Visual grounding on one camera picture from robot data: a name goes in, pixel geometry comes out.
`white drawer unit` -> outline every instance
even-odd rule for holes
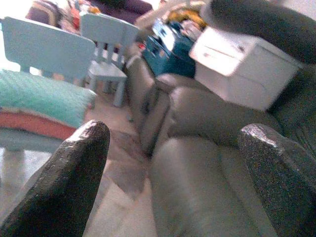
[[[265,111],[303,66],[259,37],[207,27],[190,51],[195,79],[222,99]]]

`dark object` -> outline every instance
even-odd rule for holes
[[[151,4],[142,0],[90,0],[104,14],[134,23],[146,12],[152,10]]]
[[[239,148],[278,236],[316,234],[316,160],[262,124],[241,130]]]
[[[179,28],[159,22],[154,27],[159,28],[157,36],[148,36],[146,49],[142,53],[155,76],[175,73],[194,77],[195,61],[189,57],[193,42],[183,36]]]
[[[1,215],[1,237],[80,237],[98,192],[109,129],[92,120],[65,140]]]
[[[316,22],[266,0],[213,0],[203,19],[226,31],[262,37],[304,63],[316,63]]]
[[[61,13],[51,1],[35,0],[26,16],[27,19],[59,27]]]

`sofa cushion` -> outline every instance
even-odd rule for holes
[[[261,236],[277,237],[270,220],[253,187],[242,153],[231,147],[219,147],[223,174],[241,200]]]
[[[212,142],[168,140],[154,154],[151,183],[153,206],[163,210],[154,213],[156,224],[163,219],[171,236],[260,236],[225,178]]]

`sofa armrest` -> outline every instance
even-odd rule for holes
[[[217,145],[238,147],[239,130],[250,123],[263,123],[281,132],[270,114],[222,100],[196,88],[177,88],[170,94],[170,109],[160,130],[157,147],[169,137],[201,136]]]
[[[153,9],[152,5],[141,0],[127,0],[124,9],[131,12],[136,12],[140,15]]]
[[[177,87],[190,87],[209,91],[207,87],[194,78],[173,73],[166,73],[156,77],[156,86],[167,94],[171,93]]]

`chair leg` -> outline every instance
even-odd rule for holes
[[[115,93],[115,98],[114,98],[114,106],[116,107],[121,107],[122,102],[123,102],[123,97],[124,97],[124,87],[125,87],[125,81],[120,81],[118,83],[118,88]]]
[[[95,78],[90,78],[89,89],[96,92],[97,90],[97,80]]]
[[[109,93],[110,92],[110,86],[111,86],[111,82],[106,80],[103,82],[103,92],[104,93]]]

